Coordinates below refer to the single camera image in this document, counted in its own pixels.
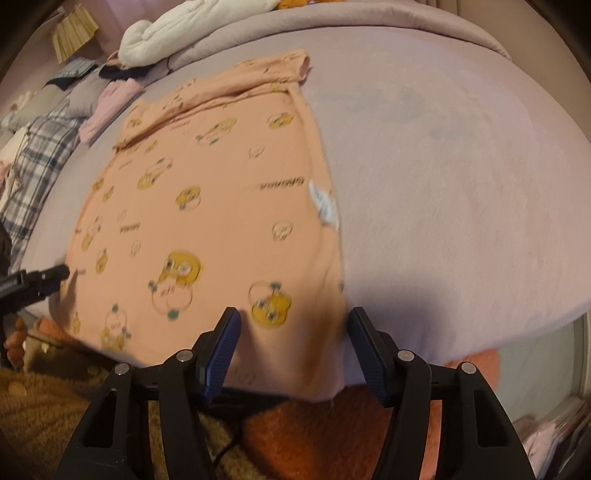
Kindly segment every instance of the black cable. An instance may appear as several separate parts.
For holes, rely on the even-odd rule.
[[[242,422],[238,423],[238,431],[234,434],[233,439],[228,443],[221,452],[219,452],[213,460],[213,470],[215,471],[222,460],[223,456],[232,450],[242,440]]]

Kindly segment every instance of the orange towel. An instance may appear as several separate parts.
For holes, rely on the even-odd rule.
[[[477,365],[496,388],[501,363],[498,351],[484,351],[462,361]],[[366,387],[350,387],[331,402],[288,401],[247,420],[242,446],[261,471],[278,480],[369,480],[390,416],[391,410],[382,408]],[[431,403],[421,480],[435,475],[440,429],[441,402],[436,401]]]

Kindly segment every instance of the bed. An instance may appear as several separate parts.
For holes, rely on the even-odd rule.
[[[176,71],[142,98],[156,100],[246,59],[305,49],[312,69],[302,92],[337,191],[348,305],[363,305],[401,347],[445,363],[557,329],[589,308],[591,147],[492,37],[447,16],[428,27],[419,7],[399,3],[403,24],[388,25],[379,6],[343,4],[309,7],[316,20],[299,18],[290,28],[302,13],[225,27],[173,56]],[[359,14],[365,20],[355,24]],[[457,30],[437,34],[448,21]],[[92,147],[76,148],[22,268],[64,261],[125,117]],[[31,311],[58,320],[51,301]],[[332,372],[339,380],[328,390],[287,388],[270,365],[258,366],[269,367],[265,386],[248,370],[229,385],[330,398],[363,382],[352,348],[345,341],[342,348],[335,355],[344,361]]]

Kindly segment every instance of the wall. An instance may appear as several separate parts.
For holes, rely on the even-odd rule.
[[[49,38],[23,49],[0,83],[0,116],[27,90],[39,90],[60,69]]]

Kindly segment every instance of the gray pillow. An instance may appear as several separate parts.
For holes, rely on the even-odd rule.
[[[16,132],[38,116],[47,115],[67,95],[68,92],[62,91],[55,85],[45,85],[30,102],[12,116],[8,122],[8,129]]]
[[[14,134],[10,130],[0,128],[0,150],[6,146]]]
[[[69,118],[90,117],[95,113],[99,96],[105,90],[109,80],[99,77],[98,70],[76,85],[69,96],[70,106],[66,111]]]

